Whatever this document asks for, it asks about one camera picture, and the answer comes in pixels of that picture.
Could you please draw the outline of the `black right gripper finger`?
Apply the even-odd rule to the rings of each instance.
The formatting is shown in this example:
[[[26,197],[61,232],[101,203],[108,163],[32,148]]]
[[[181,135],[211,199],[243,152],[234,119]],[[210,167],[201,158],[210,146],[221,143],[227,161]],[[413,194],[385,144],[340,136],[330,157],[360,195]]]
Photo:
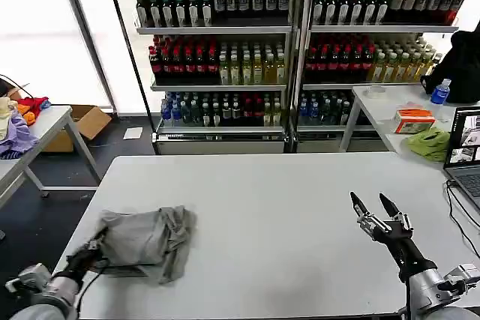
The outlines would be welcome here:
[[[383,193],[379,194],[379,200],[393,222],[401,224],[401,227],[407,232],[413,231],[412,223],[407,213],[402,212],[396,204]]]
[[[363,201],[354,192],[350,193],[350,198],[353,210],[357,214],[357,223],[372,240],[376,240],[375,235],[379,233],[388,234],[392,231],[392,228],[386,222],[369,212]]]

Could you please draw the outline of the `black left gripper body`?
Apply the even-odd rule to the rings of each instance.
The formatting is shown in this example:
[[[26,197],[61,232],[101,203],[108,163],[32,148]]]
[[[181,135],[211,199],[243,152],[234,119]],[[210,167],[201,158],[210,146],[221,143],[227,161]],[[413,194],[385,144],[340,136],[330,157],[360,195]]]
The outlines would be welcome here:
[[[67,256],[66,277],[81,281],[89,268],[102,257],[98,241],[89,241]]]

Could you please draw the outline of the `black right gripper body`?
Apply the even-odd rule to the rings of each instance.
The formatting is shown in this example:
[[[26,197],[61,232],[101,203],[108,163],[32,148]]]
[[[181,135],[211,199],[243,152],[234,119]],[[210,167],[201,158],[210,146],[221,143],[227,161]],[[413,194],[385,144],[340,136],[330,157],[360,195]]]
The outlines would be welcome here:
[[[436,264],[426,259],[412,240],[409,221],[387,221],[370,225],[374,241],[387,246],[399,269],[402,283],[438,283]]]

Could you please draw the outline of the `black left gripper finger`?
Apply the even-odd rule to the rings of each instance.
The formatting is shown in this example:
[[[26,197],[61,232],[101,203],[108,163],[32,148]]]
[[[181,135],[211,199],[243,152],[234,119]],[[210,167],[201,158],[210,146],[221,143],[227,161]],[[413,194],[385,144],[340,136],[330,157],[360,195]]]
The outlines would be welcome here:
[[[104,242],[104,238],[106,237],[108,232],[107,227],[103,227],[100,229],[89,241],[87,249],[91,251],[97,251],[101,249],[101,245]]]
[[[98,267],[97,272],[106,274],[111,277],[127,277],[127,278],[144,278],[147,275],[139,268],[134,266],[106,266]]]

